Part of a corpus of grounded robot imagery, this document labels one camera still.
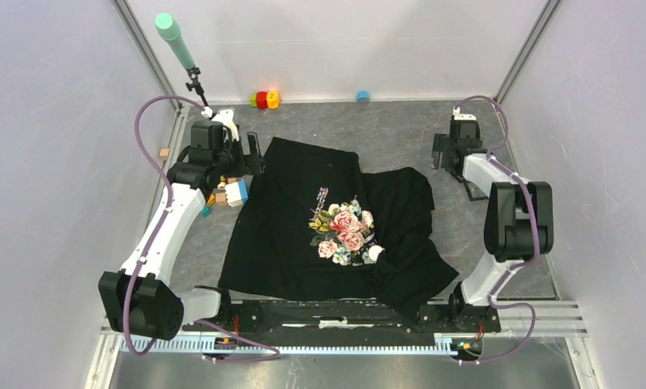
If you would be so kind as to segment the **black floral t-shirt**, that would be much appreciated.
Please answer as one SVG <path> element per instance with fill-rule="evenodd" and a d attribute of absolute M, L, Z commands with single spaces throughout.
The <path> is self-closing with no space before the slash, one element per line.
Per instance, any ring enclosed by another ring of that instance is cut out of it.
<path fill-rule="evenodd" d="M 290 301 L 374 298 L 411 317 L 458 275 L 431 240 L 433 191 L 413 168 L 362 171 L 354 152 L 274 138 L 219 285 Z M 384 248 L 376 263 L 373 245 Z"/>

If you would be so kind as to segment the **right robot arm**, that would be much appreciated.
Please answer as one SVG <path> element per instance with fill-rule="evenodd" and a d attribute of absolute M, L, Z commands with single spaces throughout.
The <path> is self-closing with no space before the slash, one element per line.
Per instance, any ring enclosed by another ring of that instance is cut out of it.
<path fill-rule="evenodd" d="M 503 287 L 527 263 L 554 245 L 553 190 L 511 171 L 483 147 L 481 129 L 472 114 L 454 111 L 449 131 L 437 134 L 433 166 L 461 183 L 471 201 L 487 202 L 483 229 L 485 252 L 476 268 L 449 297 L 447 321 L 467 331 L 498 309 Z"/>

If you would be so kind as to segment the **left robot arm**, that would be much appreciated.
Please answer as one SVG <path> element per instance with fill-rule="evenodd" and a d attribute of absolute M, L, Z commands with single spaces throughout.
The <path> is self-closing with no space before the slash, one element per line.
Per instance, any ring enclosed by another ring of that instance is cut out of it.
<path fill-rule="evenodd" d="M 172 340 L 183 326 L 200 319 L 218 331 L 232 323 L 225 290 L 198 286 L 175 293 L 171 273 L 191 225 L 221 180 L 259 175 L 264 168 L 255 132 L 242 135 L 238 126 L 216 120 L 191 126 L 190 144 L 165 173 L 162 198 L 147 231 L 120 269 L 99 279 L 112 330 L 126 340 Z"/>

